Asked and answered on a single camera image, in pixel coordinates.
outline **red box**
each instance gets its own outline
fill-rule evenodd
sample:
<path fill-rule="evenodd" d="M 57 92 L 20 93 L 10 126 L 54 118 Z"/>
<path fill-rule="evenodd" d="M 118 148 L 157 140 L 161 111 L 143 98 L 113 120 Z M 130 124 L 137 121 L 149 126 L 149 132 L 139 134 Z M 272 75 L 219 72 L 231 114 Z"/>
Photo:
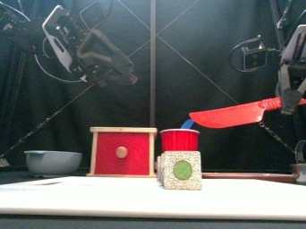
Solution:
<path fill-rule="evenodd" d="M 92 127 L 92 176 L 155 176 L 155 128 Z"/>

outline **box knob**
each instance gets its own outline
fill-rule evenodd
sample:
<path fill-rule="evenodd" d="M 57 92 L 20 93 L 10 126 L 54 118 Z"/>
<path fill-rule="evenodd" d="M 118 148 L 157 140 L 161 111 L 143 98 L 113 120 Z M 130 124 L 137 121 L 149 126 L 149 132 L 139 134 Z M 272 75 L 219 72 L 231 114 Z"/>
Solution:
<path fill-rule="evenodd" d="M 124 158 L 128 155 L 128 149 L 125 147 L 117 147 L 116 155 L 118 158 Z"/>

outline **gray bowl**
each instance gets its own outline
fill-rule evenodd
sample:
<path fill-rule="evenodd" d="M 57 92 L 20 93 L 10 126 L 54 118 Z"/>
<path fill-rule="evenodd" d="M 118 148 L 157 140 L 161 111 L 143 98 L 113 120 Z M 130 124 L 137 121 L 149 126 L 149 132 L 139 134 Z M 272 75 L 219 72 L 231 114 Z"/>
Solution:
<path fill-rule="evenodd" d="M 26 154 L 28 170 L 42 177 L 72 174 L 81 163 L 81 154 L 64 151 L 30 150 Z"/>
<path fill-rule="evenodd" d="M 296 182 L 306 184 L 306 164 L 294 164 L 289 166 L 292 176 L 296 178 Z"/>

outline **green label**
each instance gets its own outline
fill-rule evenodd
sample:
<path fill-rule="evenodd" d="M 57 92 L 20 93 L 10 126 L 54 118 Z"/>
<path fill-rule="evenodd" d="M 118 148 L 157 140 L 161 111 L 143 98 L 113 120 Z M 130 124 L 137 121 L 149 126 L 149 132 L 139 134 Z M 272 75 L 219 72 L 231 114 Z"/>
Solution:
<path fill-rule="evenodd" d="M 192 175 L 192 166 L 185 160 L 180 160 L 173 166 L 173 175 L 177 180 L 187 180 Z"/>

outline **black curtain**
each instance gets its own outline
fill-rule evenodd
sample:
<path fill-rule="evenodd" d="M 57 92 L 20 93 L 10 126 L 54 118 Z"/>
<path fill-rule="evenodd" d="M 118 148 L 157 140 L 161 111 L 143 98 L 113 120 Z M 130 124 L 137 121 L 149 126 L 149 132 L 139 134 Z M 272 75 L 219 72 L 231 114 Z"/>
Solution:
<path fill-rule="evenodd" d="M 18 8 L 17 1 L 5 2 Z M 36 18 L 45 18 L 56 4 L 70 7 L 70 1 L 28 1 L 24 5 L 26 14 L 37 2 Z M 287 1 L 276 3 L 281 13 Z M 281 30 L 284 37 L 304 8 L 304 1 L 294 1 Z M 98 29 L 132 60 L 139 81 L 132 86 L 90 88 L 6 155 L 13 166 L 25 165 L 24 150 L 44 149 L 81 152 L 81 166 L 89 167 L 89 127 L 149 127 L 149 28 L 151 1 L 113 0 L 108 19 Z M 277 49 L 275 22 L 267 0 L 156 0 L 155 30 L 153 117 L 157 131 L 179 128 L 189 112 L 235 106 L 275 96 L 277 53 L 268 54 L 267 65 L 256 72 L 240 73 L 228 63 L 232 47 L 256 35 L 261 36 L 268 48 Z M 4 36 L 0 39 L 1 151 L 5 152 L 28 131 L 78 95 L 88 84 L 64 83 L 46 76 L 33 55 L 26 55 L 22 60 L 22 74 L 17 76 L 21 50 Z M 56 58 L 38 56 L 38 60 L 44 70 L 54 77 L 74 81 Z M 303 111 L 299 111 L 299 120 L 303 116 Z M 281 115 L 277 110 L 265 112 L 263 118 L 265 127 L 292 148 L 300 138 L 300 135 L 296 136 L 295 119 Z M 209 129 L 195 124 L 193 129 L 200 132 L 203 171 L 288 173 L 294 154 L 257 123 L 225 129 Z M 157 135 L 155 155 L 160 153 Z"/>

